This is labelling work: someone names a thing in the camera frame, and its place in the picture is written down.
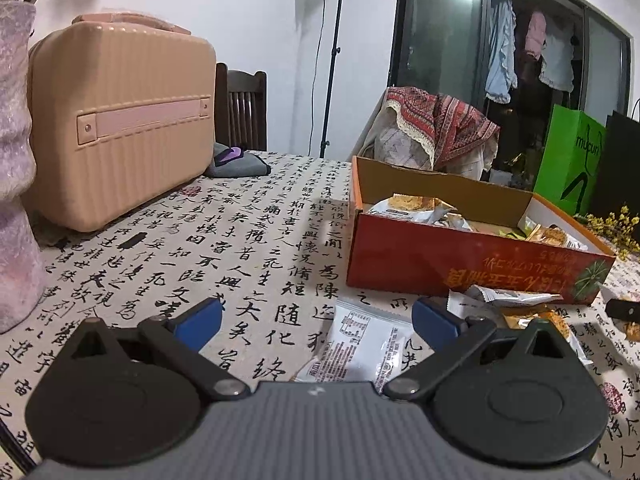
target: blue gripper pad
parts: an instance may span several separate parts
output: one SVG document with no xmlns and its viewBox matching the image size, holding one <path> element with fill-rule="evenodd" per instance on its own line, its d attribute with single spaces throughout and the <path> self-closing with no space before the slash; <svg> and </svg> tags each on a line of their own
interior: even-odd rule
<svg viewBox="0 0 640 480">
<path fill-rule="evenodd" d="M 220 300 L 207 298 L 172 320 L 176 339 L 199 352 L 215 336 L 222 325 L 224 307 Z"/>
<path fill-rule="evenodd" d="M 466 323 L 433 303 L 430 298 L 418 298 L 411 310 L 414 330 L 427 345 L 437 352 L 457 338 Z"/>
</svg>

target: green shopping bag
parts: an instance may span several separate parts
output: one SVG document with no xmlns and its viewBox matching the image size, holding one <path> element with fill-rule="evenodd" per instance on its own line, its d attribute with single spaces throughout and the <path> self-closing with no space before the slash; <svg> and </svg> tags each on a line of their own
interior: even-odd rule
<svg viewBox="0 0 640 480">
<path fill-rule="evenodd" d="M 565 213 L 586 214 L 606 133 L 584 112 L 555 105 L 534 192 Z"/>
</svg>

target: pastry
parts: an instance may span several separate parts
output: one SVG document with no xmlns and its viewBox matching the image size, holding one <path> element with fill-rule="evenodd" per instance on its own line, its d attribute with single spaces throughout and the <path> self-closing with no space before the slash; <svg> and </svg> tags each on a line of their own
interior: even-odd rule
<svg viewBox="0 0 640 480">
<path fill-rule="evenodd" d="M 626 338 L 629 341 L 640 342 L 640 324 L 638 323 L 626 323 L 625 324 Z"/>
<path fill-rule="evenodd" d="M 557 227 L 538 226 L 527 237 L 529 242 L 538 242 L 553 247 L 566 247 L 566 233 Z"/>
<path fill-rule="evenodd" d="M 558 329 L 558 332 L 562 334 L 562 337 L 564 339 L 568 339 L 571 335 L 569 325 L 567 325 L 564 319 L 562 319 L 562 316 L 558 316 L 558 314 L 556 314 L 553 310 L 550 310 L 549 312 L 543 312 L 542 314 L 540 314 L 540 317 L 542 319 L 548 319 L 551 323 L 553 323 Z"/>
<path fill-rule="evenodd" d="M 435 199 L 425 196 L 394 194 L 389 199 L 388 206 L 399 211 L 432 211 L 436 203 Z"/>
</svg>

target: black shopping bag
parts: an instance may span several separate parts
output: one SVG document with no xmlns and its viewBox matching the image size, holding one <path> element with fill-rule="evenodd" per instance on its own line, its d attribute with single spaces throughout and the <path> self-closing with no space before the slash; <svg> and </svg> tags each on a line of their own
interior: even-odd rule
<svg viewBox="0 0 640 480">
<path fill-rule="evenodd" d="M 640 214 L 639 156 L 640 123 L 613 112 L 607 119 L 607 142 L 589 212 L 606 218 L 609 213 L 619 213 L 626 204 L 632 216 Z M 634 237 L 640 241 L 640 229 Z"/>
</svg>

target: pink shirt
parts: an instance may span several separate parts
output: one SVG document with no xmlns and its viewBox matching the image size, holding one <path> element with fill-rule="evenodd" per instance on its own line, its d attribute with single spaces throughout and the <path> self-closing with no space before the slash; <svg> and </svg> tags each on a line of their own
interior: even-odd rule
<svg viewBox="0 0 640 480">
<path fill-rule="evenodd" d="M 529 31 L 524 43 L 524 51 L 531 54 L 536 59 L 540 59 L 542 46 L 546 39 L 546 19 L 545 15 L 538 10 L 531 15 Z"/>
</svg>

